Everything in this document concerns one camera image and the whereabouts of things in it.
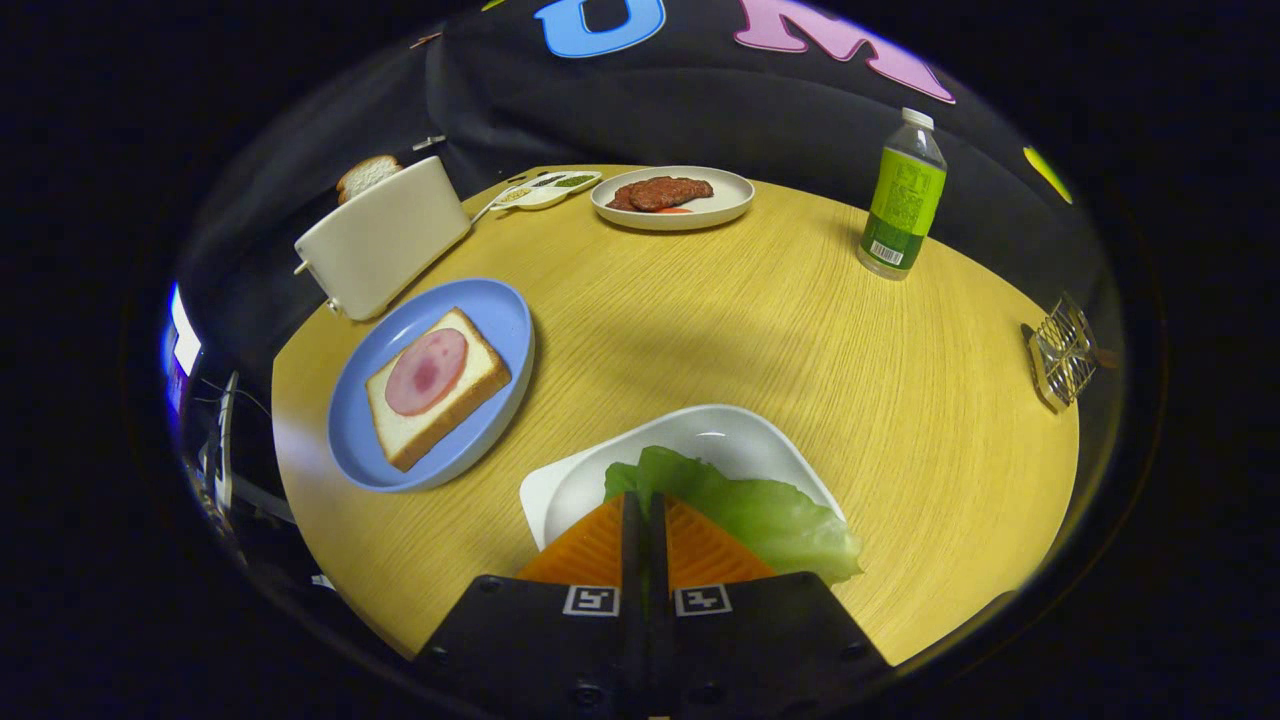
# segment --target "light wood grain tabletop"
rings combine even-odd
[[[553,168],[525,174],[541,169]],[[1075,407],[1055,415],[1032,386],[1020,325],[1046,311],[933,240],[905,282],[882,279],[854,255],[864,210],[755,186],[746,215],[686,233],[611,225],[590,192],[490,213],[393,301],[388,311],[488,277],[534,316],[520,410],[438,488],[365,491],[329,452],[330,395],[376,320],[321,306],[280,351],[271,413],[293,515],[337,591],[398,652],[416,655],[472,578],[513,575],[538,552],[517,495],[525,475],[691,405],[763,415],[823,479],[865,543],[865,574],[833,592],[890,664],[1036,569],[1079,443]]]

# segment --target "bottle cap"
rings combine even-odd
[[[913,126],[919,126],[924,129],[933,129],[933,118],[925,115],[919,110],[913,110],[910,108],[902,108],[902,119],[911,123]]]

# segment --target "barcode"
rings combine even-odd
[[[891,250],[888,247],[884,247],[883,245],[881,245],[874,240],[872,241],[872,255],[879,258],[881,260],[884,260],[890,265],[897,265],[899,263],[902,261],[901,252],[899,252],[897,250]]]

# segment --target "pink letter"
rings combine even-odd
[[[867,67],[913,90],[955,104],[956,99],[933,77],[933,72],[919,59],[897,45],[872,35],[845,19],[832,19],[801,5],[795,0],[741,0],[746,13],[746,29],[735,33],[748,47],[780,53],[804,53],[809,49],[804,40],[787,32],[783,18],[795,23],[833,59],[849,61],[863,42],[869,42],[873,55]]]

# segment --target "bread slice with ham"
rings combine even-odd
[[[383,454],[407,473],[509,382],[507,364],[453,307],[365,382]]]

